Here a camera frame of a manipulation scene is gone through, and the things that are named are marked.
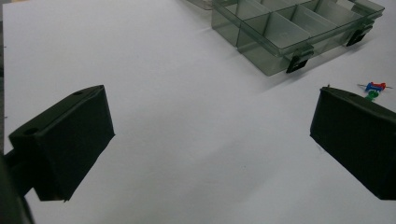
green push pin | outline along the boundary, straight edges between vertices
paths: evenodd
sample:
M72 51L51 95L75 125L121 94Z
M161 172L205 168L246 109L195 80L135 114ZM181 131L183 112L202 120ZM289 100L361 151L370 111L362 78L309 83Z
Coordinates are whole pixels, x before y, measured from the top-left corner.
M369 91L369 94L365 98L369 101L373 101L378 95L378 91Z

black rectangular object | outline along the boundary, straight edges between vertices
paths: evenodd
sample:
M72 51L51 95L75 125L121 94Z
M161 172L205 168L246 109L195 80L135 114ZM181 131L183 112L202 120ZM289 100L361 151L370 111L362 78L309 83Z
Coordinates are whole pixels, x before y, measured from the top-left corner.
M114 136L104 86L77 91L9 136L41 201L69 200Z
M311 136L368 190L396 200L396 114L348 91L323 87Z

translucent plastic container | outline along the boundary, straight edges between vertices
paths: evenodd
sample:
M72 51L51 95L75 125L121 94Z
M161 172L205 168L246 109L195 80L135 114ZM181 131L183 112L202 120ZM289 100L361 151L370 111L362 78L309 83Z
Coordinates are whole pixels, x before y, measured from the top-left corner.
M213 0L212 27L271 76L361 41L383 10L367 0Z
M212 0L188 0L188 1L205 10L212 9Z

push pin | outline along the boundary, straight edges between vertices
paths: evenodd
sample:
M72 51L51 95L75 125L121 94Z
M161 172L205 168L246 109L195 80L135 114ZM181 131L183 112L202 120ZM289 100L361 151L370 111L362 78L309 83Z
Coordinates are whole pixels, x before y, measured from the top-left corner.
M373 82L369 82L367 84L367 86L364 86L364 85L361 85L361 84L358 84L358 86L365 87L366 88L365 91L382 91L385 88L393 89L392 87L387 87L387 84L385 82L380 83L380 84L375 84Z
M379 95L378 91L369 91L369 94L364 98L366 98L369 101L373 101L376 97L378 97L378 95Z

white table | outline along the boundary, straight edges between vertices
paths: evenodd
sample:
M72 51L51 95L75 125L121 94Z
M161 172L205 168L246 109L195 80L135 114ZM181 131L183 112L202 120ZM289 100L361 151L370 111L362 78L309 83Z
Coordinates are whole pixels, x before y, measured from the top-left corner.
M361 43L273 77L184 0L5 5L5 136L98 84L116 132L69 202L27 194L36 223L394 224L396 202L309 137L321 87L396 87L396 2L376 2ZM376 102L396 111L395 97Z

